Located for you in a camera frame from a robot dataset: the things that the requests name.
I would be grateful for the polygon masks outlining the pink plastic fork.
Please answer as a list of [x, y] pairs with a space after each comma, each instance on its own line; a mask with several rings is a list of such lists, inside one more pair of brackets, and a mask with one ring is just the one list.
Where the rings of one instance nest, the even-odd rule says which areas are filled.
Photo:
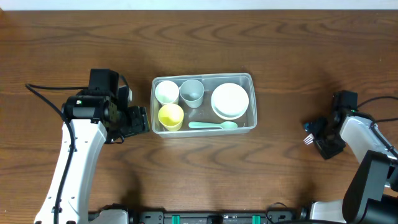
[[304, 142], [306, 145], [309, 145], [309, 144], [311, 144], [311, 143], [313, 142], [314, 139], [315, 139], [314, 135], [313, 135], [313, 134], [309, 134], [309, 135], [303, 140], [303, 142]]

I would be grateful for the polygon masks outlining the yellow plastic cup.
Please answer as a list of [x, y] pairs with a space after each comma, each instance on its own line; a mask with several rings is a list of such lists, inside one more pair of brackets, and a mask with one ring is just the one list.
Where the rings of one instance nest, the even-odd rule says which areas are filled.
[[169, 103], [161, 107], [158, 119], [168, 131], [178, 131], [182, 127], [184, 111], [179, 105]]

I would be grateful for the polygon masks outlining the cream plastic cup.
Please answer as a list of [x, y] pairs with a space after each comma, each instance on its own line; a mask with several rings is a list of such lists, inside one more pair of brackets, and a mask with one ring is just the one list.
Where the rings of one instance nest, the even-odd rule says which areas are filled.
[[161, 105], [178, 104], [180, 89], [176, 83], [166, 80], [160, 82], [155, 88], [155, 97]]

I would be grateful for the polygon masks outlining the grey plastic cup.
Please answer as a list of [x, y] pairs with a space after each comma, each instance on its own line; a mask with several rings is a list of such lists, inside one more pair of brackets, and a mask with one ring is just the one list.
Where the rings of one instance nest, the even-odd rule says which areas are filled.
[[203, 103], [204, 86], [198, 80], [187, 80], [180, 86], [180, 96], [191, 108], [198, 108]]

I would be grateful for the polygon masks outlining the clear plastic container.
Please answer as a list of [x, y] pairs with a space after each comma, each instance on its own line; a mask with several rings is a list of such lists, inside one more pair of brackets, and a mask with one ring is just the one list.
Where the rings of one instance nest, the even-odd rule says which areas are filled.
[[[178, 86], [187, 80], [198, 80], [205, 87], [203, 103], [198, 108], [190, 108], [187, 104], [179, 99], [178, 105], [184, 111], [182, 127], [178, 131], [167, 130], [158, 119], [158, 112], [162, 105], [155, 97], [155, 88], [162, 81], [172, 81]], [[224, 83], [234, 83], [241, 86], [248, 94], [248, 109], [240, 117], [234, 120], [238, 125], [235, 129], [221, 128], [200, 128], [192, 129], [188, 127], [189, 122], [199, 121], [204, 123], [222, 123], [224, 120], [220, 118], [211, 108], [211, 95], [213, 91]], [[156, 77], [152, 81], [151, 100], [150, 100], [151, 128], [154, 133], [162, 138], [182, 138], [182, 137], [199, 137], [199, 136], [216, 136], [227, 134], [245, 134], [250, 132], [257, 126], [257, 106], [256, 95], [252, 77], [248, 73], [213, 73], [200, 75], [181, 75]]]

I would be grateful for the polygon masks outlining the mint green plastic spoon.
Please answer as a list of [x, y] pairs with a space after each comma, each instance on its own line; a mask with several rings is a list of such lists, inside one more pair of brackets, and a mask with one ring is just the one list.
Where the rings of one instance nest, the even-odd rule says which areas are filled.
[[222, 123], [205, 123], [198, 121], [191, 121], [188, 124], [189, 128], [200, 129], [200, 128], [220, 128], [220, 129], [235, 129], [238, 125], [232, 121], [225, 121]]

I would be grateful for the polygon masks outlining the yellow plastic bowl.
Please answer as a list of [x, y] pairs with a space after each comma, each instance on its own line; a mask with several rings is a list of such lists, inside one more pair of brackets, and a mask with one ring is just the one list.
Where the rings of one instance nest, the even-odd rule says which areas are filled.
[[223, 120], [228, 120], [228, 121], [238, 119], [238, 118], [242, 117], [246, 113], [245, 111], [243, 111], [242, 113], [238, 113], [238, 114], [235, 114], [235, 115], [228, 115], [228, 114], [220, 112], [216, 108], [213, 108], [213, 111], [218, 117], [220, 117]]

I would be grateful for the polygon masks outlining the white plastic bowl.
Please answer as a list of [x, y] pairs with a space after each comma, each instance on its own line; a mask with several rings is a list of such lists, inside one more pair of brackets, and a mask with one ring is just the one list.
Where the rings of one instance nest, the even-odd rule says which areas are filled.
[[218, 86], [211, 95], [211, 107], [222, 113], [235, 115], [246, 111], [249, 97], [245, 89], [235, 83]]

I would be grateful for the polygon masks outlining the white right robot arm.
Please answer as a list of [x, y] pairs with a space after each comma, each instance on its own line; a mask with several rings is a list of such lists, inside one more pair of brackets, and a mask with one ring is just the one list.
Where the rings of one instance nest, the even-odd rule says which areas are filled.
[[358, 95], [342, 90], [333, 94], [331, 112], [307, 122], [306, 145], [331, 159], [349, 146], [359, 162], [343, 199], [314, 202], [302, 213], [307, 223], [397, 224], [397, 148], [380, 132], [379, 121], [359, 110]]

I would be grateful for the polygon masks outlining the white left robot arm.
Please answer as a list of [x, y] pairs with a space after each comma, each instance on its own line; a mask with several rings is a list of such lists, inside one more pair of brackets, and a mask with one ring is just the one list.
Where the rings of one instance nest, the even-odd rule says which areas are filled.
[[35, 223], [135, 223], [134, 212], [123, 205], [89, 212], [96, 163], [105, 144], [122, 144], [126, 138], [149, 132], [144, 107], [131, 106], [132, 91], [126, 79], [110, 69], [92, 68], [88, 86], [78, 86], [61, 108], [26, 88], [52, 107], [63, 121], [62, 145], [46, 199]]

